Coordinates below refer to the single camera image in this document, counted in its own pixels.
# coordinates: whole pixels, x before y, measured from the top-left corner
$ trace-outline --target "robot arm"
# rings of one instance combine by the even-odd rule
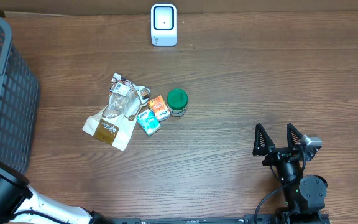
[[[275,223],[325,223],[320,210],[325,207],[327,182],[320,176],[303,176],[306,161],[311,161],[321,149],[322,140],[319,137],[302,135],[292,124],[288,124],[288,147],[276,148],[261,124],[256,126],[255,132],[253,155],[265,156],[262,165],[270,166],[273,174],[272,166],[276,167],[277,179],[282,185],[279,189],[283,190],[287,204],[287,207],[276,210]],[[254,224],[258,224],[256,217],[262,203],[278,191],[275,190],[259,203],[255,211]]]
[[[102,215],[71,207],[36,192],[29,180],[0,162],[0,223],[112,224]]]
[[[11,222],[56,224],[56,221],[50,219],[54,218],[62,223],[89,224],[92,220],[92,216],[83,208],[64,205],[39,194],[32,187],[28,188],[32,192],[32,197],[20,205]]]

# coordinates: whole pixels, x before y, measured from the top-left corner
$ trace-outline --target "green jar lid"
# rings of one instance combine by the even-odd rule
[[[187,106],[187,93],[182,89],[173,89],[168,93],[167,103],[173,110],[182,110]]]

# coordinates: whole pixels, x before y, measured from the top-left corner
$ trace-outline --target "orange snack box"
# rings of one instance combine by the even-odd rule
[[[163,121],[171,117],[171,113],[168,110],[167,105],[164,102],[162,96],[158,96],[149,101],[149,108],[154,112],[158,121]]]

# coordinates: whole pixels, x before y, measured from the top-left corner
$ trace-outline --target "small jar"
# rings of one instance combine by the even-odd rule
[[[187,93],[182,89],[173,89],[168,93],[167,104],[172,116],[183,116],[187,112]]]

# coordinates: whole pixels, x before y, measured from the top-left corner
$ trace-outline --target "brown paper label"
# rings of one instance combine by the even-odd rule
[[[102,142],[112,145],[117,136],[118,131],[119,128],[117,126],[101,119],[93,137],[99,139]]]

